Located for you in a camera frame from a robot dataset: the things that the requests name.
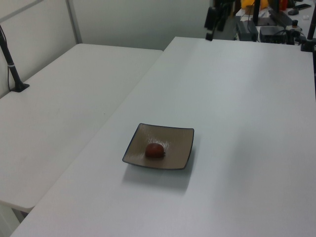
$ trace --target red object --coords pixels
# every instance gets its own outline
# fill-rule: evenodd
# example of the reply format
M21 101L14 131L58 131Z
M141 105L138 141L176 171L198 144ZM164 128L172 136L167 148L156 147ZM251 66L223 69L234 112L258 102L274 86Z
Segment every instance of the red object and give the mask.
M163 146L158 143L151 143L146 147L145 156L160 158L164 157Z
M281 11L285 11L287 9L287 1L288 0L279 0L279 8Z

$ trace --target stand base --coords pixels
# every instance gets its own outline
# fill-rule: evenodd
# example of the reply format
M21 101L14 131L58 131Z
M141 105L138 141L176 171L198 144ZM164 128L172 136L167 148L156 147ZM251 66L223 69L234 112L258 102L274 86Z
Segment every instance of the stand base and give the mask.
M16 89L16 88L13 88L13 89L11 89L11 91L14 91L14 92L22 92L23 90L25 90L26 88L28 88L30 85L28 85L28 84L23 84L23 86L21 87L21 88L18 88L18 89Z
M256 26L276 26L276 22L270 17L259 17Z

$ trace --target black box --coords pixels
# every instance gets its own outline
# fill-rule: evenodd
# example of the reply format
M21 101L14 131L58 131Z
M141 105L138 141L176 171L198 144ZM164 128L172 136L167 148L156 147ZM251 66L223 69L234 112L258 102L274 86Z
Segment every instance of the black box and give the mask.
M260 41L262 43L286 43L287 35L281 26L262 26L260 28Z
M258 31L253 21L238 21L237 34L240 41L254 41L258 39Z

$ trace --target white wall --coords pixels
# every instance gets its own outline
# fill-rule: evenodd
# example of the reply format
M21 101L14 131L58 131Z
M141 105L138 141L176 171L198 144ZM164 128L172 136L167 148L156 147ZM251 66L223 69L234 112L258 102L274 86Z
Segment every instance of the white wall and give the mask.
M164 50L175 36L204 38L212 0L70 0L83 43Z
M22 81L76 44L66 0L44 0L0 24ZM0 98L8 92L6 76L0 51Z

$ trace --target black stand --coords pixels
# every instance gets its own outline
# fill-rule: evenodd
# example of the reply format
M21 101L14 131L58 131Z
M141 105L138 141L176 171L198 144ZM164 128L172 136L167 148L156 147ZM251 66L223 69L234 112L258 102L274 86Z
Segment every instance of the black stand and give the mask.
M19 74L16 71L11 54L9 52L6 40L5 40L4 35L3 35L1 30L0 30L0 33L1 33L0 34L0 46L1 46L2 52L4 54L4 57L6 59L8 67L10 68L11 74L12 74L14 82L15 82L15 87L13 89L11 89L11 91L21 92L21 91L25 90L26 88L28 88L30 85L23 84L23 82L21 81Z
M308 31L307 39L306 41L305 40L302 41L301 51L314 53L315 41L313 40L313 36L315 32L315 27L316 27L316 7L314 8L313 17L312 17L310 29Z
M253 18L251 19L255 26L276 26L276 22L270 17L260 17L259 18L259 8L260 0L255 0L255 5L253 9Z

